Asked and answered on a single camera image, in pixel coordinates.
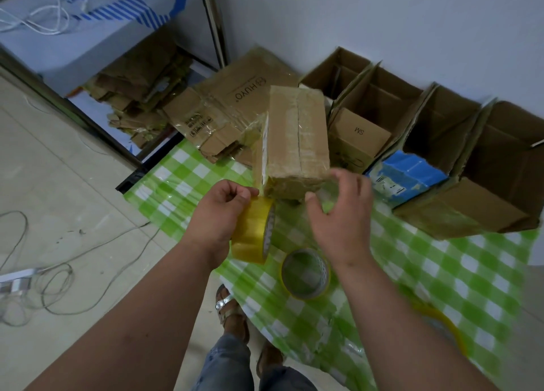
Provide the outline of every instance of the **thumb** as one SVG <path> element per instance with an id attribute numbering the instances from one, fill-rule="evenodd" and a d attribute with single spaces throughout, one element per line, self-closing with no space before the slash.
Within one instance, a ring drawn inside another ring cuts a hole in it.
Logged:
<path id="1" fill-rule="evenodd" d="M 307 192 L 304 199 L 306 201 L 306 211 L 308 212 L 309 222 L 313 228 L 314 224 L 323 220 L 325 214 L 323 213 L 321 202 L 319 202 L 319 198 L 315 193 Z"/>
<path id="2" fill-rule="evenodd" d="M 236 216 L 240 216 L 250 201 L 251 192 L 249 189 L 240 187 L 237 189 L 236 196 L 230 202 L 227 202 L 227 205 L 236 213 Z"/>

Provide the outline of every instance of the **sandal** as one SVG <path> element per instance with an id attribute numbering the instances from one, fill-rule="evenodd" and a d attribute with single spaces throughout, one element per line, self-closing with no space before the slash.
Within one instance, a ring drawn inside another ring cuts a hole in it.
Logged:
<path id="1" fill-rule="evenodd" d="M 221 291 L 223 289 L 226 289 L 228 292 L 228 289 L 225 287 L 225 284 L 221 284 L 219 288 L 217 288 L 217 292 L 215 293 L 215 299 L 217 300 L 217 303 L 215 304 L 215 310 L 217 311 L 217 315 L 219 317 L 219 323 L 223 328 L 225 327 L 225 322 L 227 318 L 231 315 L 241 315 L 244 320 L 244 328 L 245 328 L 245 335 L 243 339 L 243 343 L 247 345 L 249 342 L 249 327 L 247 322 L 247 317 L 244 314 L 244 311 L 242 311 L 241 306 L 236 302 L 236 299 L 232 296 L 232 294 L 229 292 L 228 296 L 226 298 L 218 299 Z M 236 306 L 232 307 L 231 309 L 225 311 L 223 314 L 220 313 L 221 310 L 231 301 L 234 301 Z"/>
<path id="2" fill-rule="evenodd" d="M 270 365 L 283 365 L 283 363 L 285 362 L 286 360 L 286 357 L 285 357 L 285 354 L 282 353 L 278 348 L 276 348 L 275 346 L 273 346 L 268 340 L 264 343 L 263 345 L 263 349 L 261 351 L 261 355 L 259 355 L 259 359 L 257 360 L 257 367 L 255 368 L 255 371 L 257 372 L 257 376 L 259 378 L 261 378 L 261 375 L 263 374 L 262 372 L 262 369 L 261 369 L 261 360 L 263 358 L 263 355 L 264 353 L 267 351 L 267 350 L 276 350 L 277 352 L 280 353 L 281 355 L 281 363 L 274 363 L 274 364 L 270 364 Z"/>

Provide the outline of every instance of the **foot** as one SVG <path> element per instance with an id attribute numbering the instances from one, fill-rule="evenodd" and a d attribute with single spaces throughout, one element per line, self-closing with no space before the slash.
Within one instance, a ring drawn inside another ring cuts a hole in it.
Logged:
<path id="1" fill-rule="evenodd" d="M 224 285 L 221 285 L 220 289 L 217 292 L 217 295 L 215 295 L 215 301 L 227 298 L 229 294 L 230 292 L 228 292 L 228 289 Z M 229 310 L 234 309 L 238 306 L 238 302 L 236 302 L 235 299 L 232 299 L 229 303 L 227 303 L 227 305 L 221 308 L 219 314 L 223 315 Z M 230 333 L 235 337 L 239 338 L 245 344 L 248 343 L 249 331 L 245 315 L 233 314 L 228 316 L 225 320 L 225 325 L 223 325 L 223 328 L 225 329 L 224 333 Z"/>
<path id="2" fill-rule="evenodd" d="M 261 378 L 262 373 L 269 367 L 283 365 L 284 359 L 281 351 L 266 341 L 263 345 L 259 361 L 257 361 L 257 376 Z"/>

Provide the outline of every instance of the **person's left arm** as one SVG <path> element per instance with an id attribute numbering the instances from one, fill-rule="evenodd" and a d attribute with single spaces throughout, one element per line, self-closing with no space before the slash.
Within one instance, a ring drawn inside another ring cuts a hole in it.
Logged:
<path id="1" fill-rule="evenodd" d="M 209 275 L 257 194 L 227 180 L 215 184 L 181 241 L 28 389 L 172 389 Z"/>

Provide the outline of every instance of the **hand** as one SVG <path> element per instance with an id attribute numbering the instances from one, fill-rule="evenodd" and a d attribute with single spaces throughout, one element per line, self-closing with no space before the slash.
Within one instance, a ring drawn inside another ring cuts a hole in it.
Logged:
<path id="1" fill-rule="evenodd" d="M 306 210 L 313 235 L 338 272 L 371 259 L 371 181 L 345 169 L 331 169 L 338 180 L 338 201 L 325 214 L 313 192 L 306 193 Z"/>
<path id="2" fill-rule="evenodd" d="M 187 249 L 206 256 L 211 269 L 228 255 L 228 242 L 235 231 L 238 216 L 259 190 L 220 180 L 202 197 L 181 242 Z"/>

